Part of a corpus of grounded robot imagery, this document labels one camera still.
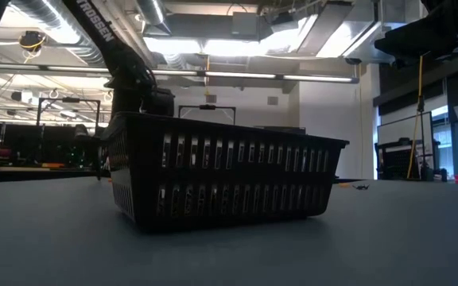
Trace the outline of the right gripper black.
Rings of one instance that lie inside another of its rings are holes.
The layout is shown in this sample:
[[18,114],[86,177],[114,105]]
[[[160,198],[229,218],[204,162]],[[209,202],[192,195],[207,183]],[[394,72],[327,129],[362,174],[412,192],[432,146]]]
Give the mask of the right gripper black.
[[385,33],[374,46],[394,58],[395,67],[419,62],[421,56],[439,60],[450,57],[457,44],[457,14],[429,15]]

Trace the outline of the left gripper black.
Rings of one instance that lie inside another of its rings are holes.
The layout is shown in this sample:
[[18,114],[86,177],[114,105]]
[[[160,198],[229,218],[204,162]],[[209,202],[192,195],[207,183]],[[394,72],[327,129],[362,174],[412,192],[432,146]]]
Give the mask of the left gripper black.
[[142,97],[141,112],[173,117],[174,99],[175,95],[170,89],[157,87]]

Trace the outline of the long ceiling light bar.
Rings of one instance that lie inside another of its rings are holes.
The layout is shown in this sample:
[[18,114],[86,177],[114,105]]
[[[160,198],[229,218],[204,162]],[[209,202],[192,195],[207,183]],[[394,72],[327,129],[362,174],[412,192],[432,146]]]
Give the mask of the long ceiling light bar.
[[[106,68],[73,67],[73,66],[48,66],[40,64],[2,64],[0,73],[15,73],[26,75],[58,75],[58,76],[109,76]],[[328,76],[328,75],[283,75],[232,71],[190,71],[190,70],[152,70],[154,75],[163,76],[186,76],[186,77],[217,77],[234,79],[266,79],[297,82],[319,83],[359,83],[358,78]]]

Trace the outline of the black slotted plastic basket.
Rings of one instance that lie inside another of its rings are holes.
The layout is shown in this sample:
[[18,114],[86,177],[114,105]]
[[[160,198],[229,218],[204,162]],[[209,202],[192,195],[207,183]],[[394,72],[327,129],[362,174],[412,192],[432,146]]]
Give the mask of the black slotted plastic basket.
[[119,113],[101,137],[114,202],[144,230],[323,214],[346,141]]

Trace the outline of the black aluminium rig frame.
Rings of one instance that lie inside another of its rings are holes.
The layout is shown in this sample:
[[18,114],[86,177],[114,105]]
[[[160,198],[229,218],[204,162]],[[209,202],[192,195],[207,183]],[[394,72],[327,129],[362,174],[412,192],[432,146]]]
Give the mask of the black aluminium rig frame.
[[[76,177],[95,176],[94,172],[85,171],[45,171],[0,170],[0,182],[18,182],[27,180],[55,180]],[[142,187],[154,184],[373,184],[371,179],[338,179],[328,172],[236,172],[224,170],[187,170],[172,169],[157,172],[135,171],[129,169],[112,172],[109,176],[113,184]]]

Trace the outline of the black tripod stand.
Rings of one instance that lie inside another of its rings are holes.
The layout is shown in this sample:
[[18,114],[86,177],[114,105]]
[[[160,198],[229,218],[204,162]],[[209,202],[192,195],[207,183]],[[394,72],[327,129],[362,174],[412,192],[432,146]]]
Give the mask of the black tripod stand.
[[424,131],[424,121],[423,113],[425,108],[425,101],[422,95],[418,95],[417,100],[417,116],[420,118],[420,127],[421,127],[421,166],[419,168],[421,172],[421,179],[424,181],[433,181],[432,170],[429,167],[426,156],[426,142],[425,142],[425,131]]

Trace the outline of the silver ventilation duct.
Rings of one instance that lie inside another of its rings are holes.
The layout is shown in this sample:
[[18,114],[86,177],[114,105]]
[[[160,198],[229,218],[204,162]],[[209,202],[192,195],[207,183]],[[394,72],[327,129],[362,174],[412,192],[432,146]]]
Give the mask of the silver ventilation duct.
[[10,7],[27,16],[55,42],[76,45],[76,48],[68,48],[68,51],[85,64],[96,67],[104,65],[100,51],[61,0],[10,0]]

